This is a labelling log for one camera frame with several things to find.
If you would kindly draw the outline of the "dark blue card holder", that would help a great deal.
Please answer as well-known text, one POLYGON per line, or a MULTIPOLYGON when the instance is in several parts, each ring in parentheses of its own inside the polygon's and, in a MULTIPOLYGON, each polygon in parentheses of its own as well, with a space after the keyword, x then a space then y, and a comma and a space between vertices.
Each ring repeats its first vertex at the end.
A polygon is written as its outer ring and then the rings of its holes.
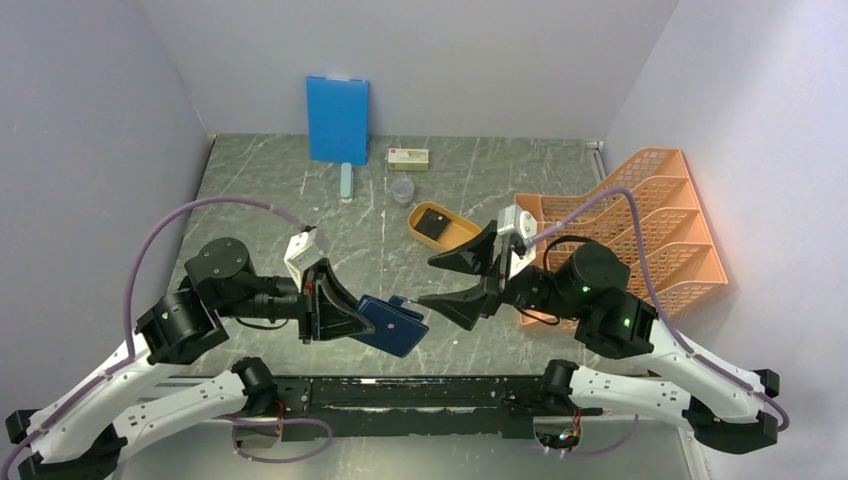
POLYGON ((423 323, 424 316, 406 308, 406 302, 405 297, 398 295, 388 300, 363 295, 356 311, 373 324, 374 331, 352 338, 394 357, 405 358, 429 333, 429 327, 423 323))

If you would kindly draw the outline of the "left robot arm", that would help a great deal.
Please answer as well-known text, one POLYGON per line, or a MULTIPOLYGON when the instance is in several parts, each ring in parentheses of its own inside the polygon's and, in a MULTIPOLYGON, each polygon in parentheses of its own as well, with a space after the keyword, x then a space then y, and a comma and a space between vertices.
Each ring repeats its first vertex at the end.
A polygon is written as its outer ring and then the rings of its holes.
POLYGON ((261 276, 246 245, 219 238, 186 262, 179 289, 130 323, 128 338, 54 403, 6 421, 23 479, 104 479, 158 440, 209 419, 261 416, 280 402, 267 364, 245 357, 196 387, 142 402, 141 395, 227 340, 223 319, 294 320, 300 338, 371 334, 373 323, 338 282, 309 233, 294 236, 285 277, 261 276))

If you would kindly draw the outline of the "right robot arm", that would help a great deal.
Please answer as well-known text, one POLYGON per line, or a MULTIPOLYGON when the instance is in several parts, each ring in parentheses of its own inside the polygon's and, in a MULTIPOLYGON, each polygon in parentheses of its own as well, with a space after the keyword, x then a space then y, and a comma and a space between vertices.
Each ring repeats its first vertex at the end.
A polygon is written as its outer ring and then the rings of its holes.
POLYGON ((747 371, 715 357, 665 323, 630 293, 630 269, 608 247, 585 237, 556 270, 523 260, 516 244, 498 245, 489 225, 471 241, 430 257, 430 266, 478 277, 469 289, 428 294, 419 303, 471 330, 503 306, 576 323, 575 339, 597 355, 645 368, 648 376, 608 374, 550 361, 539 398, 550 413, 575 416, 608 409, 644 415, 690 431, 730 454, 774 445, 780 426, 773 400, 779 376, 747 371))

